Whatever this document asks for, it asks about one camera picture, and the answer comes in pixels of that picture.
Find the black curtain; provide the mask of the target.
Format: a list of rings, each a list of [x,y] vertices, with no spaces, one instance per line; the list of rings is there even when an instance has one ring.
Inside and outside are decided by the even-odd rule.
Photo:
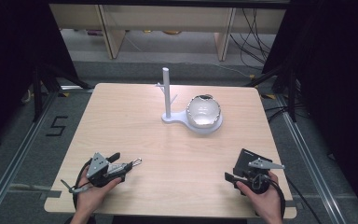
[[[299,45],[296,77],[325,143],[358,198],[358,0],[288,0],[265,71],[290,54],[315,20],[312,39]]]
[[[49,0],[0,0],[0,132],[43,65],[77,76]]]

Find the person's left hand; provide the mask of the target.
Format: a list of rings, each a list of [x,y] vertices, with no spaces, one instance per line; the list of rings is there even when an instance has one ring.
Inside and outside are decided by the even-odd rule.
[[[77,196],[76,212],[79,215],[91,216],[103,203],[105,196],[119,183],[121,178],[115,178],[102,188],[90,188]]]

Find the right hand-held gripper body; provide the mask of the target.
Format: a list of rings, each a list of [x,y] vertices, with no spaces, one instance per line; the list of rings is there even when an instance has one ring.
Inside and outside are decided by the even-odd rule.
[[[243,148],[233,168],[233,175],[240,178],[241,183],[255,194],[262,194],[269,189],[271,183],[269,171],[284,168],[284,165]]]

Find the white jewelry stand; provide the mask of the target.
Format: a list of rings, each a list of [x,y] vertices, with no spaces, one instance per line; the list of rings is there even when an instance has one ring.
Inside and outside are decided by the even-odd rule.
[[[162,78],[163,83],[157,83],[156,86],[161,89],[164,94],[164,105],[165,105],[165,112],[161,115],[161,119],[165,123],[181,123],[186,126],[190,131],[197,133],[197,134],[211,134],[217,131],[222,123],[223,123],[223,115],[221,110],[221,117],[217,121],[217,123],[212,128],[196,128],[193,127],[187,117],[186,117],[186,108],[180,112],[172,112],[172,103],[176,99],[176,96],[173,98],[171,97],[171,83],[170,83],[170,69],[167,67],[162,68]]]

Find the light wooden furniture frame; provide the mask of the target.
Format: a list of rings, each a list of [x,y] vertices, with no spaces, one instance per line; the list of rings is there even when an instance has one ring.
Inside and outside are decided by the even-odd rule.
[[[141,7],[51,4],[54,19],[62,29],[100,30],[108,57],[115,59],[127,30],[213,33],[217,57],[227,56],[232,33],[276,34],[283,9],[235,7]]]

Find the person's right hand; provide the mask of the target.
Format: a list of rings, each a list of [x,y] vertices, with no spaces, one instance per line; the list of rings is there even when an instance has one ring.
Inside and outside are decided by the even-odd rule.
[[[272,186],[263,194],[255,194],[245,184],[238,181],[238,189],[250,200],[254,210],[262,219],[282,219],[281,198],[278,191]]]

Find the black metal stand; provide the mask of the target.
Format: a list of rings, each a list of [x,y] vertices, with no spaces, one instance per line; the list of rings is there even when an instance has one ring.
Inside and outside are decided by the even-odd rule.
[[[287,112],[289,113],[289,117],[292,119],[292,122],[296,122],[296,72],[290,65],[286,65],[285,63],[279,65],[276,68],[271,69],[269,72],[263,74],[261,77],[252,80],[248,84],[245,84],[245,87],[255,87],[256,85],[261,84],[271,77],[276,77],[271,87],[274,93],[283,93],[284,91],[287,91]]]
[[[34,121],[37,121],[43,113],[42,86],[48,92],[58,93],[62,90],[57,78],[64,79],[76,84],[83,90],[91,90],[92,86],[77,77],[77,74],[65,73],[59,67],[51,64],[40,63],[34,67],[33,88],[34,88]]]

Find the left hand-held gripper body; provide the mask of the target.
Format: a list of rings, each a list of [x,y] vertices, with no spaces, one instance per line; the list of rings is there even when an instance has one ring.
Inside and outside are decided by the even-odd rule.
[[[107,173],[110,162],[101,153],[94,154],[90,161],[90,166],[86,174],[86,178],[94,187],[104,187],[118,175],[109,175]]]

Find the white eggshell bowl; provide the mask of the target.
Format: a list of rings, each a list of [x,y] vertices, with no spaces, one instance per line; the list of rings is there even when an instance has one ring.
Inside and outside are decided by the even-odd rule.
[[[212,95],[197,95],[188,103],[186,117],[193,127],[212,128],[221,117],[221,107]]]

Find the aluminium floor rail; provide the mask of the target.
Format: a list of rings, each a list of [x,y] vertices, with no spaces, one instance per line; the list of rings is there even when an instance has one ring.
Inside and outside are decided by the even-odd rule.
[[[27,156],[35,138],[38,135],[41,125],[43,124],[45,117],[51,108],[51,105],[58,97],[58,93],[49,93],[46,97],[46,101],[42,104],[42,111],[36,119],[32,120],[26,135],[21,140],[21,144],[17,147],[13,157],[5,166],[5,171],[0,177],[0,204],[4,200],[7,191],[12,183],[14,177],[17,175],[20,167]]]
[[[283,113],[285,123],[296,143],[299,154],[302,157],[305,166],[310,174],[310,178],[324,204],[326,212],[333,224],[347,224],[346,218],[340,210],[337,200],[333,196],[331,189],[328,187],[321,170],[310,153],[308,144],[306,143],[297,124],[292,120],[288,112]]]

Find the silver carabiner keychain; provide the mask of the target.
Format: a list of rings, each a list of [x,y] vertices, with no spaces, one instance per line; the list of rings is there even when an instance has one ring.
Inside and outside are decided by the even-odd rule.
[[[118,175],[119,171],[127,164],[131,163],[134,167],[134,166],[140,165],[142,162],[143,162],[143,160],[141,158],[137,158],[134,161],[130,161],[128,163],[110,163],[108,165],[107,173],[109,175]]]

